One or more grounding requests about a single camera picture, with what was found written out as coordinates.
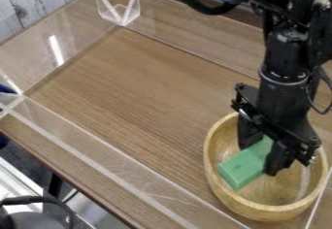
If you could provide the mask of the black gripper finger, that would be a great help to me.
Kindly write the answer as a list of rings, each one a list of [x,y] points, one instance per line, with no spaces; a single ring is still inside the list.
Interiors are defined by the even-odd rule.
[[[289,168],[294,161],[294,152],[284,141],[272,144],[270,152],[265,161],[265,174],[274,177],[277,173]]]
[[[238,112],[237,120],[237,142],[238,147],[245,149],[260,142],[264,138],[264,133],[250,120],[243,111]]]

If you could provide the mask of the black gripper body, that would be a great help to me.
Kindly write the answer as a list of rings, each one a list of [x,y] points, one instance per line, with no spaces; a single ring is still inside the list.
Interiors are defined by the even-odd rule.
[[[294,152],[294,161],[304,166],[310,165],[321,145],[308,119],[317,85],[317,75],[289,79],[261,74],[258,87],[235,84],[235,98],[230,103],[237,113],[246,113],[272,143],[285,142]]]

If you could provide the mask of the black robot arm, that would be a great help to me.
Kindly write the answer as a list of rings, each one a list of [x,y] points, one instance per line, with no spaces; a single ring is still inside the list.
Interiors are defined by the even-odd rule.
[[[249,148],[264,137],[272,147],[264,173],[273,176],[294,162],[310,165],[321,141],[308,113],[326,114],[314,104],[318,85],[332,91],[322,65],[332,60],[332,0],[219,0],[210,7],[199,0],[182,0],[195,11],[219,16],[247,2],[262,18],[265,58],[260,85],[234,86],[231,107],[238,112],[238,146]]]

